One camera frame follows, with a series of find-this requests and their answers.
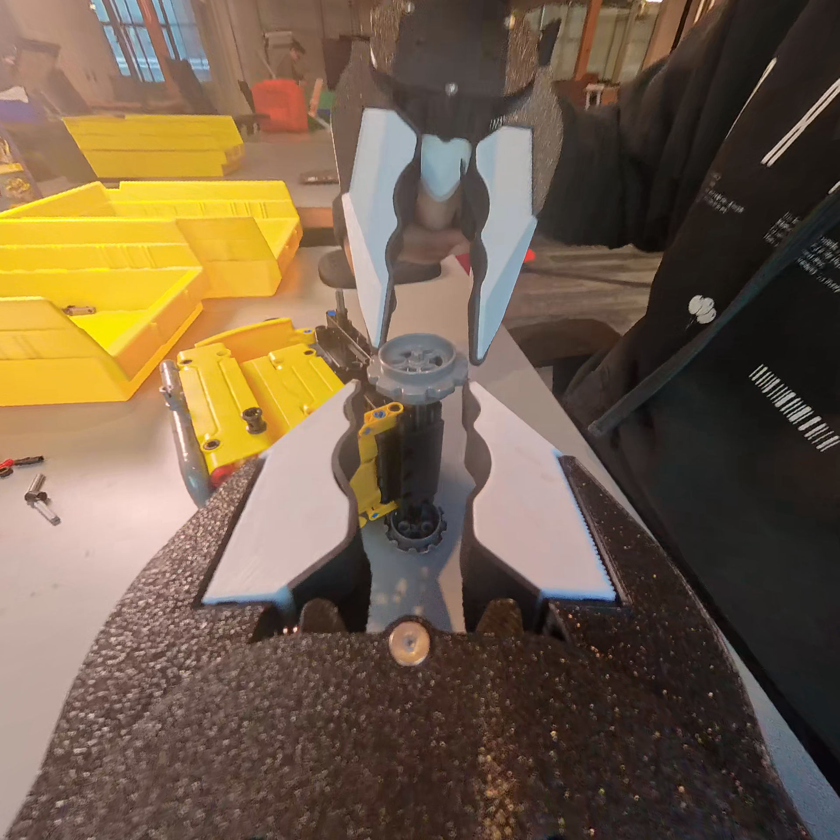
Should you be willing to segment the person's right hand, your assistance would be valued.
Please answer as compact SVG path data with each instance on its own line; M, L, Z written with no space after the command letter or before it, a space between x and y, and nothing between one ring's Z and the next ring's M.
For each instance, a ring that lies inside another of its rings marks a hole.
M449 256L467 254L470 243L459 225L461 205L460 190L444 201L438 201L420 190L413 219L403 231L399 260L431 265Z

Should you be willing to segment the adjoining grey table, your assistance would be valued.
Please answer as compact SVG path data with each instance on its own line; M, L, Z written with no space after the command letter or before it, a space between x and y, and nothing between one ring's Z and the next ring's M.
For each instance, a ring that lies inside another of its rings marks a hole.
M246 139L244 162L228 180L283 181L296 207L330 207L340 194L337 184L303 184L309 172L335 172L331 132L259 132Z

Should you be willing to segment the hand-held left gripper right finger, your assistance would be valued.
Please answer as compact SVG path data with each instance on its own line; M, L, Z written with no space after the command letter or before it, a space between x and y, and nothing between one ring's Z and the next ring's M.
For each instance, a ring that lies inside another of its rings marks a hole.
M618 606L609 563L581 508L564 456L492 395L463 388L465 467L474 480L460 544L465 628L488 606L513 601L527 631L549 602Z

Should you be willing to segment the orange traffic cone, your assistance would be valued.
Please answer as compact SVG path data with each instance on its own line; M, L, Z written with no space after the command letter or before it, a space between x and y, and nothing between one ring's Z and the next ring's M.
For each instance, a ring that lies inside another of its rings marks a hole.
M469 275L471 273L471 260L469 253L464 253L462 255L455 255L456 260L458 261L459 265L463 269L463 271ZM522 265L526 266L527 264L533 262L537 258L534 250L529 248L527 253L523 259Z

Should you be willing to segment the large paned window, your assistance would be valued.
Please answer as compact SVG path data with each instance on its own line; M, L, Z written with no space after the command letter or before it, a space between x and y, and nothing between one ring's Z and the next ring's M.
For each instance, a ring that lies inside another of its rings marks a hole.
M197 79L209 82L211 70L189 1L152 1L163 34L164 55L185 60ZM154 50L138 1L91 1L121 77L143 82L163 82L161 62Z

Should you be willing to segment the grey toothed wheel hub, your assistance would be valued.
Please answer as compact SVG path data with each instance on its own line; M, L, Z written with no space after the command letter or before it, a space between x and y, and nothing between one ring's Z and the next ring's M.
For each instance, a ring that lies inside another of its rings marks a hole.
M442 508L430 500L399 507L385 518L385 536L403 553L423 554L435 549L446 529Z
M447 339L427 332L387 341L374 353L367 378L391 402L405 406L438 403L468 378L467 358Z

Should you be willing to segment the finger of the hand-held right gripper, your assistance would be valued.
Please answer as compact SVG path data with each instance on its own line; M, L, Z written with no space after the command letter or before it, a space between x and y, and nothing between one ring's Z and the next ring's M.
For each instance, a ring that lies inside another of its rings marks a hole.
M386 250L398 229L396 186L416 149L416 132L397 112L363 111L350 189L342 202L358 300L374 349L386 341L391 316Z
M476 222L469 252L472 364L487 357L537 226L532 180L530 128L504 125L477 144L467 174L467 202Z

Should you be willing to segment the person's right forearm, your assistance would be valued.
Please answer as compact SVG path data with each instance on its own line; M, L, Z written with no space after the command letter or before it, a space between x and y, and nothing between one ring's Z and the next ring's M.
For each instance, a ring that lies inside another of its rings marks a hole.
M734 98L713 93L729 26L697 26L614 103L560 101L559 162L539 216L565 245L669 247L732 126Z

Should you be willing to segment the grey axle with black connector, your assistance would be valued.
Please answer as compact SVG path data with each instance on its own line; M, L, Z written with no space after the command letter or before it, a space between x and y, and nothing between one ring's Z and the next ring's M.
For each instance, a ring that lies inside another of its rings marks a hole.
M45 490L46 475L42 472L35 475L24 494L26 503L55 527L61 523L60 516L50 506L49 495Z

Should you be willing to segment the grey desk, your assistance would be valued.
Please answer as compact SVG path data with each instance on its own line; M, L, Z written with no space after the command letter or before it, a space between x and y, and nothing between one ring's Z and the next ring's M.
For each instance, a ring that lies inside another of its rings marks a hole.
M632 248L533 246L535 266L521 277L505 326L591 319L623 333L638 320L657 255ZM322 323L334 303L318 262L326 248L302 248L270 298L213 299L175 353L198 340L269 317L298 327ZM462 344L470 283L454 259L440 278L399 287L391 335L437 333ZM627 505L605 469L509 335L499 331L478 382L573 455ZM45 456L46 489L61 523L51 526L23 499L31 471L2 479L2 835L33 783L82 660L130 583L193 515L175 459L169 412L150 376L125 403L2 410L2 458ZM463 467L466 436L460 393L444 404L447 439L440 502L443 543L420 558L391 551L381 528L363 530L373 569L371 629L410 613L436 627L465 629L459 525L472 487ZM762 734L814 838L838 838L838 797L755 678L736 657Z

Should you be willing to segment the red plastic crate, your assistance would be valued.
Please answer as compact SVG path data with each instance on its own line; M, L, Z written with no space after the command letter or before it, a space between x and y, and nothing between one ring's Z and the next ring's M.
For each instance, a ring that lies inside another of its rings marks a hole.
M308 104L303 89L291 79L267 79L250 89L259 127L264 133L307 133Z

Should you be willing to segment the yellow black toy brick vehicle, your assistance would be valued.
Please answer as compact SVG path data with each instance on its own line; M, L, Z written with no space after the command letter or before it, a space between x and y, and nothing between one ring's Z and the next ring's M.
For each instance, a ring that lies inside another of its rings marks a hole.
M410 405L369 382L371 347L335 309L315 329L270 318L220 333L161 364L182 479L200 508L245 463L358 381L360 466L351 479L360 525L386 521L410 540L442 522L434 502L442 458L440 402Z

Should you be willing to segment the yellow plastic storage bin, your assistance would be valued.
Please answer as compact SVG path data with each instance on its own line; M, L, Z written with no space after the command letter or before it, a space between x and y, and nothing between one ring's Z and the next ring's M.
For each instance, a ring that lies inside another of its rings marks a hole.
M126 217L176 221L203 261L290 262L301 220L283 181L91 182L2 212L2 220Z
M6 218L1 268L202 268L208 298L264 298L276 292L298 241L298 224L252 217Z
M2 273L2 406L124 402L203 310L195 269ZM67 306L97 313L70 318Z
M86 115L63 122L101 180L210 178L237 170L245 144L224 115Z

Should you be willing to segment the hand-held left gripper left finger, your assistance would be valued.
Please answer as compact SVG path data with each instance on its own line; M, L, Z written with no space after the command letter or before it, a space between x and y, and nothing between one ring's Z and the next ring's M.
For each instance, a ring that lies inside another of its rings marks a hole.
M325 599L349 631L366 630L371 565L350 487L363 420L362 384L352 381L258 458L202 605L274 606L290 627Z

